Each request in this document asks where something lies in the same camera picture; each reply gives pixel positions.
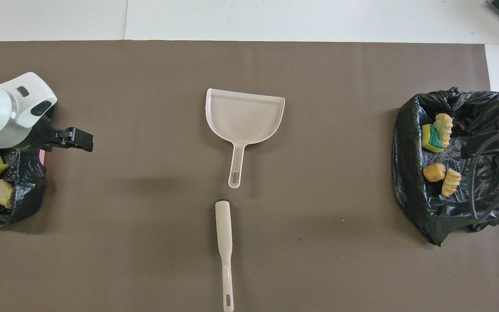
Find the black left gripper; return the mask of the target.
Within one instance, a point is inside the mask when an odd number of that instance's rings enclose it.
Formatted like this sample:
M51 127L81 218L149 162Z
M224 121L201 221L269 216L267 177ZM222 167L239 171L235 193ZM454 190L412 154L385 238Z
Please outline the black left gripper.
M54 128L45 130L43 141L42 150L53 150L53 147L57 147L63 149L77 148L92 152L94 148L93 135L83 130L75 130L75 127L69 127L65 130L55 130Z

